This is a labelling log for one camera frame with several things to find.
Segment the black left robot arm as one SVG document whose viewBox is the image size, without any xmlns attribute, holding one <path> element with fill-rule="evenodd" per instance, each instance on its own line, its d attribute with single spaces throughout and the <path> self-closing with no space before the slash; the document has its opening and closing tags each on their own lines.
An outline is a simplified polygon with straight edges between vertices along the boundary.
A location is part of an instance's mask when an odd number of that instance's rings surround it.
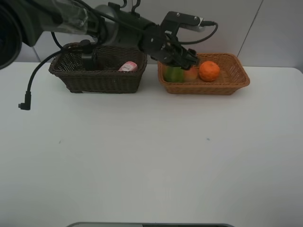
<svg viewBox="0 0 303 227">
<path fill-rule="evenodd" d="M 3 0 L 0 3 L 0 66 L 9 66 L 22 44 L 35 46 L 41 34 L 58 32 L 89 35 L 97 44 L 132 47 L 171 67 L 189 69 L 197 63 L 196 52 L 177 39 L 180 20 L 169 12 L 157 25 L 135 12 L 125 12 L 114 3 L 90 7 L 81 0 Z"/>
</svg>

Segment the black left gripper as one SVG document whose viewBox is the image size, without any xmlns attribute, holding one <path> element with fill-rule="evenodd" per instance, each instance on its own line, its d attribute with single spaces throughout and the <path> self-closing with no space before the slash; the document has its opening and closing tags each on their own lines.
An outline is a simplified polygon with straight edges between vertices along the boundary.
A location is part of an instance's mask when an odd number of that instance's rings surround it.
<svg viewBox="0 0 303 227">
<path fill-rule="evenodd" d="M 167 37 L 159 25 L 148 25 L 139 42 L 139 49 L 155 61 L 163 64 L 176 64 L 183 70 L 189 70 L 199 63 L 196 51 L 178 46 L 177 52 L 173 45 L 167 42 Z"/>
</svg>

